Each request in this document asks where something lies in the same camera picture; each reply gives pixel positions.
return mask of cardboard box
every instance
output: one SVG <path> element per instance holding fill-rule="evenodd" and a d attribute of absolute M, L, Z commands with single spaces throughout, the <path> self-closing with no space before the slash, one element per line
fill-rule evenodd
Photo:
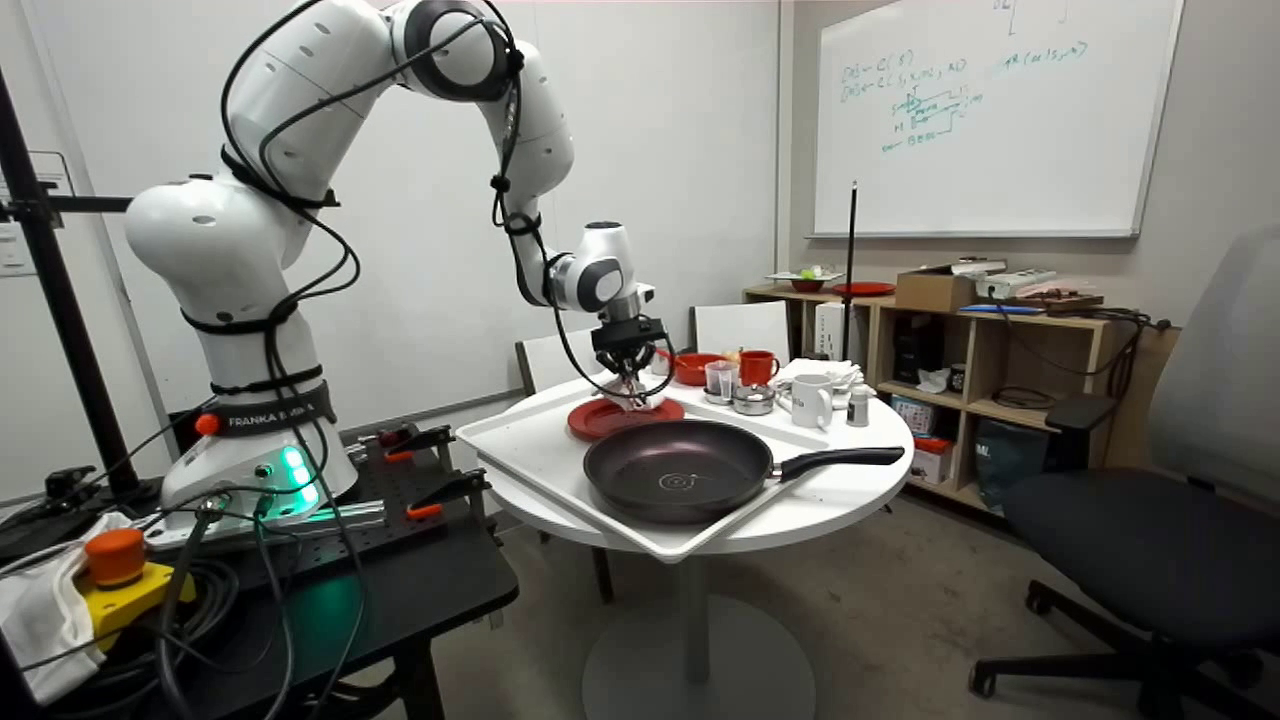
<path fill-rule="evenodd" d="M 952 275 L 950 267 L 920 267 L 897 275 L 897 310 L 962 312 L 962 304 L 973 304 L 968 275 Z"/>

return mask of cabinet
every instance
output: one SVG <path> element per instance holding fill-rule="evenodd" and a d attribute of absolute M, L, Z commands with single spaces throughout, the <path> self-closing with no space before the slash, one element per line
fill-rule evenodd
<path fill-rule="evenodd" d="M 747 301 L 788 301 L 792 349 L 811 353 L 815 304 L 841 304 L 822 294 L 751 288 Z M 918 312 L 897 301 L 851 301 L 861 329 L 861 369 L 869 383 L 897 410 L 920 412 L 920 436 L 950 441 L 937 478 L 913 478 L 918 489 L 993 511 L 993 436 L 1027 436 L 1063 445 L 1048 427 L 1048 405 L 1074 396 L 1105 396 L 1120 353 L 1114 322 L 1085 316 L 999 316 L 999 312 Z M 1074 460 L 1100 463 L 1109 426 L 1087 445 L 1074 445 Z"/>

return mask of pan handle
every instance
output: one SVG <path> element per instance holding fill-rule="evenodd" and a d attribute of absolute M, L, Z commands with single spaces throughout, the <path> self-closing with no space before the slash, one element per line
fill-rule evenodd
<path fill-rule="evenodd" d="M 776 463 L 776 481 L 798 481 L 822 463 L 897 463 L 906 455 L 906 449 L 830 449 L 830 452 L 804 452 L 804 455 L 792 455 L 783 463 Z"/>

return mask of black chair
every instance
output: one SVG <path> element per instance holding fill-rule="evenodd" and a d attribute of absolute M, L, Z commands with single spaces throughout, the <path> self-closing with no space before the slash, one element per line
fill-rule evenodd
<path fill-rule="evenodd" d="M 1043 471 L 1004 489 L 1004 521 L 1109 618 L 1027 590 L 1033 614 L 1063 614 L 1114 653 L 980 661 L 996 677 L 1137 682 L 1145 715 L 1202 700 L 1223 715 L 1274 715 L 1244 690 L 1280 640 L 1280 228 L 1227 250 L 1151 402 L 1162 471 Z"/>

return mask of white wall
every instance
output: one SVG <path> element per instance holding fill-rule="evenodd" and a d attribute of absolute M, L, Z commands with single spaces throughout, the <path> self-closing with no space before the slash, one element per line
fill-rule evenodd
<path fill-rule="evenodd" d="M 0 4 L 0 73 L 22 112 L 28 143 L 36 154 L 63 150 L 18 4 Z M 126 445 L 136 445 L 160 427 L 160 412 L 153 405 L 147 375 L 130 329 L 131 322 L 126 312 L 126 288 L 113 273 L 113 254 L 106 244 L 109 238 L 96 222 L 70 215 L 70 228 L 59 234 L 59 254 L 70 261 L 80 312 L 96 343 L 96 360 L 109 375 Z M 76 396 L 36 275 L 0 282 L 0 405 L 0 499 L 41 492 L 53 470 L 102 470 L 85 405 Z M 156 478 L 164 460 L 167 449 L 160 445 L 142 452 L 136 470 L 144 478 Z"/>
<path fill-rule="evenodd" d="M 792 192 L 783 192 L 780 267 L 843 267 L 843 244 L 811 234 L 815 158 L 815 39 L 880 0 L 788 0 L 792 57 L 783 57 L 783 95 L 792 91 Z M 1063 282 L 1100 288 L 1109 304 L 1189 322 L 1223 244 L 1280 224 L 1280 4 L 1276 0 L 1189 0 L 1178 48 L 1145 238 L 1137 244 L 1085 239 L 880 239 L 857 244 L 857 275 L 894 282 L 925 261 L 962 254 L 1007 258 L 1052 267 Z"/>
<path fill-rule="evenodd" d="M 96 192 L 131 196 L 144 185 L 215 169 L 215 86 L 261 15 L 278 4 L 147 4 L 96 10 L 28 0 L 70 102 L 63 126 L 85 143 Z M 637 273 L 659 288 L 651 312 L 688 343 L 688 304 L 737 301 L 774 267 L 776 234 L 776 0 L 508 0 L 515 37 L 548 57 L 577 142 L 577 173 L 545 199 L 548 244 L 573 250 L 585 222 L 625 222 Z M 18 10 L 5 4 L 5 73 L 36 86 Z M 53 108 L 25 108 L 53 128 Z M 398 95 L 356 142 L 332 212 L 366 250 L 370 275 L 353 298 L 309 310 L 322 360 L 343 426 L 432 412 L 481 392 L 522 388 L 515 341 L 551 333 L 526 310 L 499 234 L 488 228 L 493 150 L 474 108 Z M 119 250 L 119 275 L 144 322 L 167 410 L 208 396 L 194 333 L 167 288 Z M 381 254 L 422 239 L 432 258 Z M 109 261 L 85 261 L 118 294 Z M 118 322 L 96 326 L 106 349 L 126 343 Z M 0 383 L 5 405 L 28 383 Z M 22 426 L 22 441 L 63 436 Z M 28 470 L 45 455 L 12 445 Z"/>

